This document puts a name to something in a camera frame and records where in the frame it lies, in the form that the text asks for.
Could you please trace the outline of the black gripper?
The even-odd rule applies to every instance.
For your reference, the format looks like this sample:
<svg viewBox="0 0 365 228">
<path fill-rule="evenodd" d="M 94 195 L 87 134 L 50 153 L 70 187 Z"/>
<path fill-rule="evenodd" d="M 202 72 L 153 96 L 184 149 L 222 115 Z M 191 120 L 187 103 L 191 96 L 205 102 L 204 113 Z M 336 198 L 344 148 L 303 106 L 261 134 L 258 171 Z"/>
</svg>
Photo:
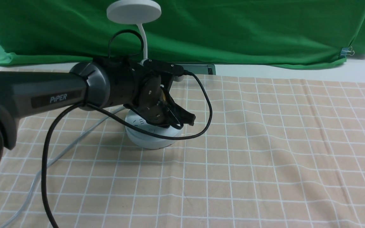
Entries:
<svg viewBox="0 0 365 228">
<path fill-rule="evenodd" d="M 161 76 L 148 68 L 142 70 L 132 110 L 153 126 L 177 130 L 181 130 L 185 124 L 193 126 L 196 119 L 193 113 L 176 103 L 170 104 L 170 109 L 165 109 L 166 98 L 161 88 Z"/>
</svg>

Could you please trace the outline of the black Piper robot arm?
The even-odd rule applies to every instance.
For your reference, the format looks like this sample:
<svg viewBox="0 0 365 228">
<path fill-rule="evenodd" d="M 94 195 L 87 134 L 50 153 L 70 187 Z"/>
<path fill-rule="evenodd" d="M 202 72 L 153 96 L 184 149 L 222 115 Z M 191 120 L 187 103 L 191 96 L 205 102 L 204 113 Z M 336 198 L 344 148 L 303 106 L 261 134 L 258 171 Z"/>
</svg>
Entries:
<svg viewBox="0 0 365 228">
<path fill-rule="evenodd" d="M 77 105 L 109 108 L 123 105 L 147 123 L 162 128 L 194 125 L 195 115 L 169 93 L 184 68 L 168 62 L 129 57 L 96 57 L 68 73 L 0 71 L 0 160 L 16 146 L 19 121 L 32 115 Z"/>
</svg>

